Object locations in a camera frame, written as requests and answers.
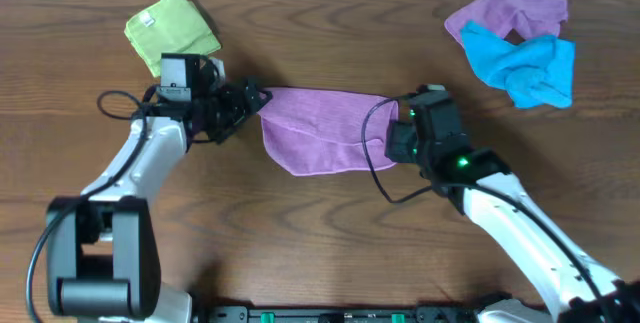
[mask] wooden table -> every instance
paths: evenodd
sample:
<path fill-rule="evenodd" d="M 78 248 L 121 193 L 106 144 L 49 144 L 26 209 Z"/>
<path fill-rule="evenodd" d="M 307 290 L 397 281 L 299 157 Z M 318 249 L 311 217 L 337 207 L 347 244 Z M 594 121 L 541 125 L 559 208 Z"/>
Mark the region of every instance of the wooden table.
<path fill-rule="evenodd" d="M 154 81 L 123 34 L 157 0 L 0 0 L 0 320 L 24 321 L 24 276 L 44 212 L 102 172 L 129 127 L 101 116 L 107 89 Z M 444 20 L 472 0 L 198 0 L 231 76 L 397 95 L 445 84 L 479 146 L 493 147 L 584 249 L 640 270 L 640 0 L 569 0 L 577 43 L 571 109 L 517 110 L 469 68 Z M 125 113 L 131 107 L 114 102 Z M 381 173 L 394 196 L 417 169 Z M 481 229 L 435 195 L 386 203 L 367 172 L 295 178 L 266 154 L 254 117 L 194 147 L 152 208 L 163 280 L 256 305 L 413 305 L 506 290 L 540 299 Z M 36 277 L 47 312 L 44 265 Z"/>

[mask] folded purple cloth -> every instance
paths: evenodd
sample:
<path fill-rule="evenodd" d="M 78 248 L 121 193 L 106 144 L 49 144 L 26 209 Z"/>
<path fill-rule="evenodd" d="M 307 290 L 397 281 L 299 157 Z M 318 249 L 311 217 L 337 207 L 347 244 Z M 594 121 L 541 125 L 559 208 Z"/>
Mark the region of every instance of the folded purple cloth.
<path fill-rule="evenodd" d="M 560 22 L 569 19 L 567 0 L 475 0 L 453 13 L 444 26 L 460 45 L 460 30 L 470 21 L 500 38 L 515 29 L 525 40 L 560 34 Z"/>
<path fill-rule="evenodd" d="M 258 112 L 269 156 L 294 176 L 368 170 L 360 142 L 367 112 L 384 97 L 298 88 L 270 88 Z M 384 155 L 389 121 L 398 104 L 380 107 L 367 124 L 367 148 L 376 170 L 395 163 Z"/>

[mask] green led indicator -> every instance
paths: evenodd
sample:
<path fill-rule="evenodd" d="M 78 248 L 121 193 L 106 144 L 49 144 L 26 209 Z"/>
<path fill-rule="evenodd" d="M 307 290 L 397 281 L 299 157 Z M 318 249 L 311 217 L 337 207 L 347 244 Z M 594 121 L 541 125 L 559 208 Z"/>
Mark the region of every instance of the green led indicator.
<path fill-rule="evenodd" d="M 465 157 L 458 158 L 458 168 L 464 168 L 469 165 L 469 160 Z"/>

